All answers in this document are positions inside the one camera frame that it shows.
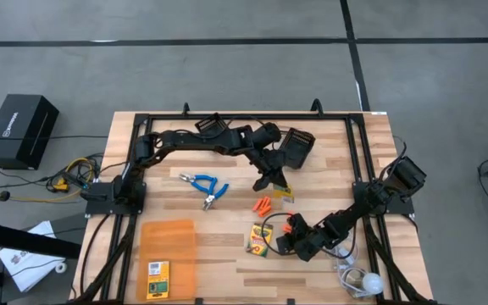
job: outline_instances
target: black case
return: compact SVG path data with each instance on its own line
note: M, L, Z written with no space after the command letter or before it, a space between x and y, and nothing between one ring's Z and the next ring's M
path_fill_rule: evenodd
M8 94L0 108L0 168L38 169L58 114L44 96Z

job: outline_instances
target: wooden tabletop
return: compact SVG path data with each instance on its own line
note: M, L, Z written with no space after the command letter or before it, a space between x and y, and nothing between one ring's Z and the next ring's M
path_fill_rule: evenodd
M364 113L370 150L375 172L379 173L397 156L389 120L385 114ZM118 112L108 137L103 167L125 161L130 142L130 133L135 113ZM335 120L280 120L273 121L281 129L295 127L312 133L315 145L304 166L299 170L284 168L288 183L295 193L295 203L282 204L273 200L274 212L294 211L301 213L310 224L315 224L325 215L349 207L353 203L351 156L349 154L346 127ZM153 130L195 130L192 120L158 120ZM231 127L249 124L259 127L255 121L235 120ZM364 169L363 153L354 126L361 169ZM122 171L114 167L103 172L102 181L111 181ZM205 196L178 178L181 172L213 175L219 184L229 183L230 188L213 207L201 210ZM136 300L136 277L141 225L150 221L193 219L197 233L197 297L205 303L286 303L295 298L297 303L371 303L373 299L354 300L341 287L334 261L319 253L310 262L296 256L280 257L269 252L266 258L245 252L245 244L254 222L261 219L251 208L259 197L272 196L272 187L255 192L253 182L259 178L257 170L250 166L244 156L224 157L215 152L173 152L162 163L145 173L147 200L138 217L130 273L125 293L125 303ZM79 291L80 266L92 233L102 216L93 216L88 221L80 259L76 270L74 288ZM113 229L114 216L108 218L93 242L85 273L85 286L97 275L107 260L108 244ZM387 215L389 238L393 257L419 293L432 298L429 280L424 266L419 239L415 228L402 216ZM281 235L284 217L273 218L274 238ZM126 220L122 223L122 235ZM358 222L357 266L369 270L366 242L362 222ZM390 298L388 281L384 271L385 297ZM110 298L115 298L119 279L119 264L114 268Z

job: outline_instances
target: gray floor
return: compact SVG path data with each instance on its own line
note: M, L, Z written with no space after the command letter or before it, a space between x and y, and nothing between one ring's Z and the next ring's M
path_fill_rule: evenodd
M488 36L488 2L350 0L358 37ZM338 1L0 0L0 40L344 36ZM415 196L435 298L488 303L488 200L476 166L488 158L488 44L359 46L372 110L428 174ZM62 112L54 135L106 135L113 111L358 110L347 46L0 48L7 93L45 95ZM51 141L37 172L101 152L104 140ZM0 176L0 184L14 180ZM48 196L35 186L15 195ZM84 204L0 202L15 228L83 212ZM44 301L62 302L67 286ZM19 303L39 303L19 300Z

